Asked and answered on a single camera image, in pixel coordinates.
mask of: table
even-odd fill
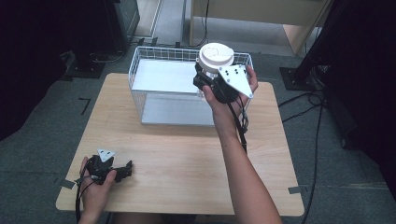
[[[281,216],[300,216],[304,206],[288,143],[269,83],[260,83],[248,109],[247,151]],[[132,176],[113,186],[107,211],[232,215],[233,207],[214,127],[142,125],[128,75],[109,74],[66,179],[78,179],[84,156],[97,148],[116,151],[114,167],[134,162]],[[61,189],[56,206],[74,210],[76,188]]]
[[[312,33],[323,23],[332,0],[212,0],[208,17],[239,21],[283,24],[291,49],[297,54]],[[194,17],[204,17],[207,0],[191,1],[190,45],[193,45]]]

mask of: hand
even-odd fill
[[[251,91],[254,92],[259,87],[259,83],[257,81],[256,73],[250,65],[247,66],[247,73],[250,76],[248,81],[249,86],[251,88]],[[216,99],[210,87],[204,86],[203,91],[207,102],[212,108],[213,121],[215,122],[218,134],[224,131],[234,132],[236,134],[233,114],[231,113],[230,108],[227,106],[227,104],[220,103]],[[246,97],[246,95],[239,93],[239,96],[242,99],[243,105],[246,105],[246,103],[248,102],[248,98]],[[236,100],[232,102],[231,105],[233,107],[233,111],[235,111],[236,116],[239,116],[241,114],[241,102],[239,97],[236,98]]]
[[[88,158],[84,157],[79,172],[81,173],[87,164]],[[85,171],[84,176],[90,175],[88,171]],[[97,185],[92,183],[93,180],[85,178],[81,184],[81,191],[85,188],[82,194],[82,202],[84,204],[84,212],[82,213],[79,223],[96,223],[101,215],[103,209],[107,204],[108,193],[110,192],[111,186],[115,182],[117,171],[112,170],[107,174],[106,180],[103,185]]]

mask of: person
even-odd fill
[[[258,87],[257,76],[251,66],[247,66],[249,85],[254,92]],[[208,86],[203,87],[207,102],[212,108],[213,121],[226,166],[226,172],[230,187],[233,210],[238,223],[282,223],[276,206],[262,180],[251,164],[248,155],[239,142],[233,114],[226,104],[220,103]],[[240,94],[244,105],[248,98]],[[237,115],[240,113],[240,105],[232,103],[233,110]],[[84,158],[81,167],[87,162]],[[110,172],[102,186],[92,184],[82,195],[84,211],[79,223],[95,223],[106,206],[107,195],[110,191],[116,172]],[[88,186],[91,180],[84,180],[82,188]],[[127,214],[115,215],[116,220],[125,220]]]

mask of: wire basket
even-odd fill
[[[129,70],[134,104],[144,124],[212,126],[212,111],[192,84],[199,50],[137,47]],[[247,53],[235,64],[251,65]]]

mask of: white lid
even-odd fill
[[[201,47],[198,64],[209,73],[217,73],[222,66],[233,64],[233,49],[219,43],[210,43]]]

